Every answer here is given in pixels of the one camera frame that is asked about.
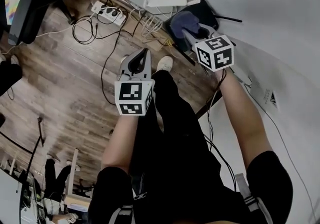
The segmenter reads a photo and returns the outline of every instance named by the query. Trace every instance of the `wooden floor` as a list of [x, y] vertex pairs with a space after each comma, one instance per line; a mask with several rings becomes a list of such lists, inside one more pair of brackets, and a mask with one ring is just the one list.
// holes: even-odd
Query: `wooden floor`
[[[91, 14], [91, 0], [64, 0], [70, 10], [77, 15]], [[39, 34], [59, 31], [68, 27], [63, 14], [49, 8]], [[100, 25], [100, 35], [117, 31], [114, 25]], [[76, 29], [77, 35], [85, 39], [90, 35], [89, 24], [82, 23]], [[38, 147], [31, 172], [43, 184], [46, 153], [55, 154], [61, 162], [56, 164], [57, 172], [71, 160], [74, 148], [79, 149], [78, 164], [81, 171], [76, 174], [92, 184], [100, 170], [103, 150], [114, 128], [118, 111], [109, 105], [103, 97], [100, 74], [106, 57], [112, 51], [117, 35], [92, 44], [77, 43], [71, 29], [39, 37], [30, 45], [22, 44], [12, 49], [23, 69], [23, 78], [12, 88], [14, 101], [7, 94], [0, 97], [0, 112], [6, 117], [1, 131], [24, 147], [33, 150], [38, 139], [37, 118], [43, 117], [42, 129], [45, 145]], [[141, 48], [143, 44], [136, 39], [123, 35], [116, 51], [109, 59], [103, 78], [107, 97], [114, 101], [114, 81], [116, 80], [120, 60], [123, 56]], [[6, 52], [7, 35], [1, 39], [0, 47]], [[168, 47], [160, 52], [152, 52], [152, 68], [164, 56], [170, 55]], [[174, 58], [171, 72], [182, 98], [190, 103], [195, 112], [200, 110], [212, 95], [213, 83], [206, 77], [199, 65], [190, 65], [184, 58]], [[17, 158], [25, 168], [30, 159], [5, 138], [0, 137], [0, 146]]]

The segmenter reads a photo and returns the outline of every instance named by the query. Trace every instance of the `chair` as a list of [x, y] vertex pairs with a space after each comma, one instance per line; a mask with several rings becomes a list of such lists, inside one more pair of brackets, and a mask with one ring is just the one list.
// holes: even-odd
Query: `chair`
[[18, 45], [21, 41], [31, 44], [38, 34], [43, 17], [50, 4], [55, 4], [61, 9], [69, 24], [75, 22], [76, 18], [70, 14], [62, 0], [20, 0], [12, 25], [8, 25], [5, 0], [0, 0], [0, 38], [5, 30], [9, 33], [9, 44]]
[[69, 174], [69, 177], [67, 180], [67, 184], [66, 184], [66, 188], [65, 188], [64, 203], [70, 209], [74, 209], [74, 210], [86, 213], [89, 209], [91, 198], [79, 196], [79, 195], [74, 194], [74, 192], [73, 192], [78, 153], [79, 153], [79, 150], [74, 149], [74, 154], [73, 154], [73, 159], [72, 159], [72, 164], [71, 164], [71, 171], [70, 171], [70, 174]]

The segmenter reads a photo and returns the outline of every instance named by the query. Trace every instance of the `shoe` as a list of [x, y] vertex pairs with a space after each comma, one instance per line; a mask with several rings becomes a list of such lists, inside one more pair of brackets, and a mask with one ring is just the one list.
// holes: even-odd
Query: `shoe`
[[[68, 160], [68, 161], [66, 162], [66, 165], [67, 165], [67, 166], [72, 165], [72, 161], [69, 161], [69, 160]], [[76, 171], [76, 172], [80, 172], [80, 170], [81, 170], [80, 166], [75, 165], [75, 171]]]
[[166, 71], [170, 72], [172, 70], [173, 65], [174, 65], [173, 63], [174, 63], [173, 58], [171, 56], [167, 55], [159, 61], [156, 70], [157, 71], [166, 70]]
[[3, 54], [0, 54], [0, 63], [6, 62], [6, 57]]
[[59, 159], [53, 157], [53, 156], [50, 155], [50, 154], [47, 154], [47, 155], [46, 155], [46, 159], [47, 159], [47, 160], [52, 159], [55, 163], [56, 163], [56, 162], [60, 163], [60, 160], [59, 160]]
[[20, 66], [19, 60], [15, 55], [11, 57], [11, 64], [17, 64]]

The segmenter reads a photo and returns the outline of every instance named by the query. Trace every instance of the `leg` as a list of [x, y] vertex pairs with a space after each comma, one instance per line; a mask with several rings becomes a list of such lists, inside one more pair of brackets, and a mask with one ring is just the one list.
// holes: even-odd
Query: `leg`
[[170, 74], [160, 70], [152, 78], [155, 80], [155, 105], [163, 119], [166, 145], [162, 165], [158, 166], [160, 171], [157, 170], [158, 187], [170, 195], [167, 205], [174, 209], [176, 217], [196, 220], [197, 213], [201, 213], [203, 203], [207, 201], [203, 196], [214, 198], [208, 188], [223, 186], [221, 165], [210, 153], [194, 111], [179, 96]]
[[130, 175], [142, 175], [150, 165], [155, 156], [156, 144], [162, 139], [157, 120], [154, 100], [151, 101], [145, 116], [139, 117], [136, 131], [133, 154], [130, 164]]
[[7, 61], [0, 63], [0, 77], [5, 78], [0, 82], [0, 96], [22, 78], [22, 69], [17, 64], [9, 64]]
[[55, 161], [48, 159], [45, 164], [45, 191], [44, 197], [50, 198], [54, 193], [56, 182]]
[[160, 70], [152, 78], [155, 80], [156, 108], [161, 114], [166, 137], [194, 137], [202, 150], [208, 151], [200, 124], [191, 106], [184, 101], [171, 75]]
[[71, 172], [71, 166], [66, 166], [60, 172], [55, 182], [55, 200], [60, 202], [66, 187], [66, 180]]

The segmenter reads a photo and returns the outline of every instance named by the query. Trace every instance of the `office chair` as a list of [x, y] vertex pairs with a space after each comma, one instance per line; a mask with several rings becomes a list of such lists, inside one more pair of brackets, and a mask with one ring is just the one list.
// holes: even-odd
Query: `office chair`
[[38, 34], [50, 4], [54, 4], [61, 9], [69, 24], [73, 24], [76, 21], [76, 18], [70, 14], [63, 0], [20, 0], [12, 25], [8, 25], [5, 0], [0, 0], [0, 38], [5, 30], [9, 33], [8, 42], [11, 45], [19, 45], [21, 41], [26, 44], [32, 43]]

